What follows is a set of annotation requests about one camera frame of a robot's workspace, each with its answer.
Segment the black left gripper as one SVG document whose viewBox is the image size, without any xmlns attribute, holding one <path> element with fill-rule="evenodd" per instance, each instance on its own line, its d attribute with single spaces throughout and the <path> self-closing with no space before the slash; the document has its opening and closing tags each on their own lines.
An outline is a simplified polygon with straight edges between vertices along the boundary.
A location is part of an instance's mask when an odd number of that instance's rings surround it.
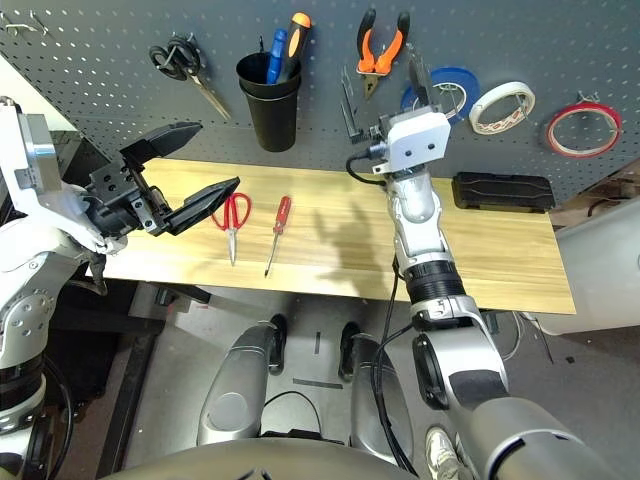
<svg viewBox="0 0 640 480">
<path fill-rule="evenodd" d="M 202 128 L 199 122 L 187 121 L 158 127 L 123 147 L 123 160 L 90 174 L 88 218 L 104 237 L 123 237 L 134 230 L 177 236 L 224 205 L 239 186 L 238 177 L 203 188 L 171 212 L 161 190 L 149 186 L 134 169 L 183 148 Z"/>
</svg>

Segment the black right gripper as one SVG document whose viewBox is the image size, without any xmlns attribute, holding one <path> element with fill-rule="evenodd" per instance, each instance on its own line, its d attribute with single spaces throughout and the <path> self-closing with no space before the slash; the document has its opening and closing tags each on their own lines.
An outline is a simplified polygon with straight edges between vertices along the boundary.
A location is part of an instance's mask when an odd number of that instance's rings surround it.
<svg viewBox="0 0 640 480">
<path fill-rule="evenodd" d="M 411 53 L 408 68 L 411 87 L 416 96 L 412 109 L 430 106 L 432 104 L 432 81 L 423 57 L 419 53 Z M 353 88 L 346 67 L 343 67 L 341 71 L 341 87 L 341 111 L 351 144 L 357 146 L 369 142 L 364 150 L 356 152 L 348 158 L 348 172 L 355 172 L 353 163 L 356 160 L 371 160 L 378 161 L 378 164 L 372 167 L 373 173 L 390 173 L 389 146 L 385 130 L 386 118 L 382 117 L 376 125 L 369 127 L 367 131 L 359 128 L 356 125 L 354 111 L 351 107 L 350 100 L 353 96 Z"/>
</svg>

